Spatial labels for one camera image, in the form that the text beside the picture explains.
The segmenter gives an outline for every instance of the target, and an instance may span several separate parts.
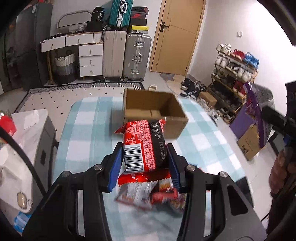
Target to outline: barcode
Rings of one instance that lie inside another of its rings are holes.
[[[124,145],[125,172],[144,172],[141,144]]]

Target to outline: teal suitcase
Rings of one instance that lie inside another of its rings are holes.
[[[109,25],[116,28],[128,27],[132,6],[133,0],[113,0]]]

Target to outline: blue checkered cloth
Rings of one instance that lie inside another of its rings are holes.
[[[204,172],[227,172],[233,181],[245,173],[222,133],[208,114],[194,101],[179,99],[189,119],[185,129],[172,143],[177,154]],[[59,143],[54,178],[61,172],[83,172],[101,163],[113,152],[122,135],[114,132],[123,124],[121,97],[89,97],[76,102],[69,113]],[[165,205],[152,211],[114,201],[118,185],[110,194],[103,194],[107,220],[113,240],[176,240],[182,217],[173,215]],[[78,207],[79,234],[84,235],[82,205]],[[205,234],[210,230],[210,195],[207,195]]]

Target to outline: silver suitcase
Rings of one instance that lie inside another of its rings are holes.
[[[151,37],[144,34],[128,34],[126,36],[126,52],[123,62],[124,80],[140,80],[145,77]]]
[[[126,32],[106,31],[103,49],[103,77],[122,77]]]

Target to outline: small cardboard box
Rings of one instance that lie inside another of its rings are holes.
[[[172,93],[125,89],[124,123],[128,121],[165,119],[164,137],[178,138],[188,118]]]
[[[217,103],[217,100],[209,92],[200,92],[198,98],[204,99],[208,103],[208,107],[214,107]]]
[[[246,159],[251,160],[259,151],[259,136],[257,126],[251,125],[237,142]]]

